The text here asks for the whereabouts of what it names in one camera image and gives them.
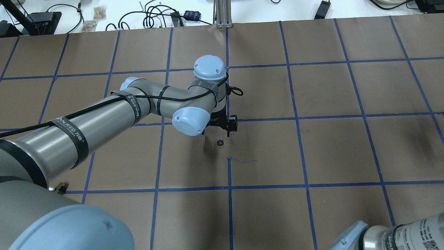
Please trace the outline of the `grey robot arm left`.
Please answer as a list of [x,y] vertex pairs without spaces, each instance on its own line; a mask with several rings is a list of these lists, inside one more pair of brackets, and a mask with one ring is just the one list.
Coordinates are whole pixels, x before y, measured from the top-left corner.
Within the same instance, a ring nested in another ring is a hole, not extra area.
[[129,77],[100,102],[48,123],[1,134],[2,250],[133,250],[128,226],[104,209],[49,190],[49,183],[149,114],[187,136],[207,126],[237,131],[226,115],[228,73],[220,57],[194,63],[186,89]]

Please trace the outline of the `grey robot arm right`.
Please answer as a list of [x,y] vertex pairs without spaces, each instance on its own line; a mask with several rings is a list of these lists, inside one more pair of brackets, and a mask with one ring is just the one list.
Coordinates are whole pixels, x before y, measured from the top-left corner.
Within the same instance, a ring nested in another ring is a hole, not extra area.
[[442,250],[444,214],[388,228],[358,220],[344,231],[329,250]]

